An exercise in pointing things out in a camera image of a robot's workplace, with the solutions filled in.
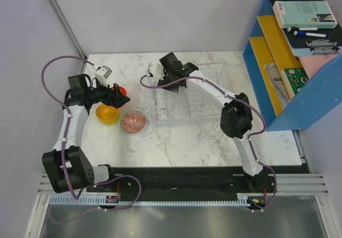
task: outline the pink glass bowl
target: pink glass bowl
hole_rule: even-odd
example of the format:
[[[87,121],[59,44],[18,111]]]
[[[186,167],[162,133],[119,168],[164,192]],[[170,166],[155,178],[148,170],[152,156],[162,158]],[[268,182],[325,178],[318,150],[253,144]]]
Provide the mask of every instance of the pink glass bowl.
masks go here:
[[[125,113],[121,119],[121,127],[128,133],[136,133],[145,126],[145,115],[139,111],[130,111]]]

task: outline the yellow shelf panel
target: yellow shelf panel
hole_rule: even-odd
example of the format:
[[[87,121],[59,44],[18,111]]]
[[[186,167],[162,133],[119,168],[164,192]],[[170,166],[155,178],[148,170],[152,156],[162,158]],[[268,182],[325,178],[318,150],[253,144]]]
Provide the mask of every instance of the yellow shelf panel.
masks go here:
[[[269,95],[269,98],[271,100],[273,110],[278,116],[282,112],[282,107],[280,106],[280,103],[277,99],[276,92],[269,81],[267,72],[265,70],[265,64],[268,63],[274,63],[274,59],[272,57],[272,54],[268,48],[267,42],[265,40],[265,37],[251,37],[250,42],[252,45],[253,52],[255,54],[256,61],[258,62],[258,66],[261,72],[261,76],[263,78],[263,81],[265,82],[265,86]]]
[[[284,68],[300,68],[302,64],[299,58],[296,58],[290,49],[282,29],[279,27],[274,15],[261,15],[258,17],[261,30],[279,72]]]

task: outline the metal floor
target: metal floor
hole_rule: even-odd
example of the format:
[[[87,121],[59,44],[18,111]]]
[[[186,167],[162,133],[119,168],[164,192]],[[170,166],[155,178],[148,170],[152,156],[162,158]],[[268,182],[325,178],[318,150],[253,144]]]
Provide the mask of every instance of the metal floor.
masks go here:
[[[49,206],[65,221],[94,206]],[[118,212],[91,212],[57,226],[46,217],[44,237],[148,238],[314,238],[327,237],[315,197],[277,197],[264,213],[234,207],[131,207]]]

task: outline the book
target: book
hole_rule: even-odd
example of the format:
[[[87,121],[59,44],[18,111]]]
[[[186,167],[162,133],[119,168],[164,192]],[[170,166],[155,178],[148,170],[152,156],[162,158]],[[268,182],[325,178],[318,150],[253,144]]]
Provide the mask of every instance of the book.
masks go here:
[[[286,88],[278,68],[275,63],[265,64],[264,68],[269,81],[276,92],[278,102],[281,108],[284,109],[290,102],[290,97],[286,92]]]
[[[281,2],[273,5],[279,27],[334,28],[337,25],[330,6],[325,1]]]
[[[309,81],[304,68],[284,68],[282,70],[282,78],[291,99]]]

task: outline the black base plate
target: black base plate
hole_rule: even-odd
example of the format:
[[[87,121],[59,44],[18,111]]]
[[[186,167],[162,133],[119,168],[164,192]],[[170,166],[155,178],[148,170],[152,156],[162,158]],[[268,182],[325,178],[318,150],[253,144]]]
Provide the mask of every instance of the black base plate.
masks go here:
[[[309,173],[306,164],[302,166],[275,166],[277,174]],[[246,175],[242,167],[194,167],[194,168],[111,168],[111,179],[129,174],[142,185],[139,201],[230,201],[237,199],[237,193],[268,193],[274,191],[273,176],[264,169],[257,177]],[[132,201],[138,193],[138,184],[130,178],[118,180],[122,201]],[[117,192],[117,183],[96,188],[88,192]]]

